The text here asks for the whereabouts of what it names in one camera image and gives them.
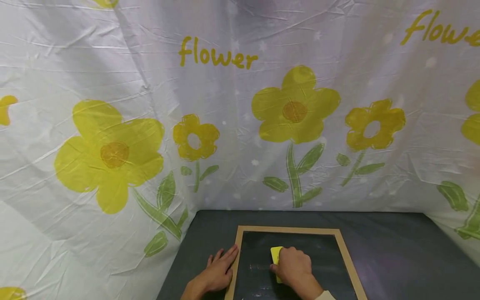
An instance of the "white curtain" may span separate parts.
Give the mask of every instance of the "white curtain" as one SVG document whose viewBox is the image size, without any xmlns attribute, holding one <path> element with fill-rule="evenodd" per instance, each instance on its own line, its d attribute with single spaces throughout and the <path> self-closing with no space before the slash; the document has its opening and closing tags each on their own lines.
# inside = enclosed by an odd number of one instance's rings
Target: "white curtain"
<svg viewBox="0 0 480 300">
<path fill-rule="evenodd" d="M 422 212 L 480 262 L 479 12 L 2 1 L 0 299 L 155 299 L 200 209 Z"/>
</svg>

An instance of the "wooden chalkboard frame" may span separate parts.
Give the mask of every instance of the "wooden chalkboard frame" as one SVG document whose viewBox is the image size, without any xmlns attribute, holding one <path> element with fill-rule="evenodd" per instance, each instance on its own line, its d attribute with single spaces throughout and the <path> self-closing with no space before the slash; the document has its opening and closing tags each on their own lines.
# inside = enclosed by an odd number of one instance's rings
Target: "wooden chalkboard frame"
<svg viewBox="0 0 480 300">
<path fill-rule="evenodd" d="M 347 246 L 343 240 L 342 234 L 339 229 L 329 229 L 329 228 L 300 228 L 300 227 L 269 227 L 269 226 L 238 226 L 237 237 L 235 238 L 235 244 L 237 244 L 239 250 L 241 251 L 241 243 L 243 238 L 243 233 L 245 231 L 257 231 L 257 232 L 283 232 L 283 233 L 300 233 L 300 234 L 323 234 L 323 235 L 333 235 L 335 236 L 336 242 L 342 254 L 343 261 L 347 267 L 348 276 L 353 285 L 353 289 L 357 294 L 358 300 L 368 300 L 363 286 L 361 285 L 357 270 L 353 265 L 350 254 L 348 253 Z M 240 251 L 239 255 L 235 259 L 232 265 L 233 278 L 230 282 L 230 286 L 227 289 L 225 294 L 225 300 L 233 300 L 233 294 L 235 292 L 235 284 L 237 281 L 237 270 L 240 260 Z"/>
</svg>

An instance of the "table surface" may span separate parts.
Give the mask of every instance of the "table surface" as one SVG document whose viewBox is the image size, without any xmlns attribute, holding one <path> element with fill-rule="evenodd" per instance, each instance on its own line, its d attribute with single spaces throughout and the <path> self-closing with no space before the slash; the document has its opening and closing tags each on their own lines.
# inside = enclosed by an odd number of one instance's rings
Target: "table surface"
<svg viewBox="0 0 480 300">
<path fill-rule="evenodd" d="M 369 300 L 480 299 L 480 268 L 423 214 L 199 211 L 157 300 L 180 299 L 208 256 L 233 245 L 238 225 L 340 229 Z"/>
</svg>

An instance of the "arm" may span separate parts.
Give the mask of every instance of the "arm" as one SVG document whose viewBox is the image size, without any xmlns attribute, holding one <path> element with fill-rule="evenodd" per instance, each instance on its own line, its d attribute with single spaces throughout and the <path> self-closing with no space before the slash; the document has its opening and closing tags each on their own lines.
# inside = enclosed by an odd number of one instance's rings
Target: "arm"
<svg viewBox="0 0 480 300">
<path fill-rule="evenodd" d="M 331 297 L 330 293 L 324 293 L 324 289 L 313 277 L 310 257 L 295 247 L 282 248 L 278 265 L 270 265 L 270 270 L 283 283 L 291 287 L 302 300 L 333 299 L 328 298 L 328 296 Z"/>
<path fill-rule="evenodd" d="M 180 300 L 200 300 L 209 291 L 218 291 L 228 287 L 233 276 L 230 265 L 237 257 L 239 250 L 237 245 L 233 245 L 225 255 L 220 257 L 222 252 L 223 249 L 220 249 L 215 258 L 210 255 L 207 260 L 207 268 L 187 284 Z"/>
</svg>

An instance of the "white sleeve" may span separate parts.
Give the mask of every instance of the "white sleeve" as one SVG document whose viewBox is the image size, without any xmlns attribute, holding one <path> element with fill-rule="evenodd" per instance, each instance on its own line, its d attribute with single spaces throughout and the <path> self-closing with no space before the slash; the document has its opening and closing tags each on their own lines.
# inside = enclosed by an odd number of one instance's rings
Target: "white sleeve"
<svg viewBox="0 0 480 300">
<path fill-rule="evenodd" d="M 333 298 L 332 294 L 326 290 L 315 300 L 335 300 L 335 298 Z"/>
</svg>

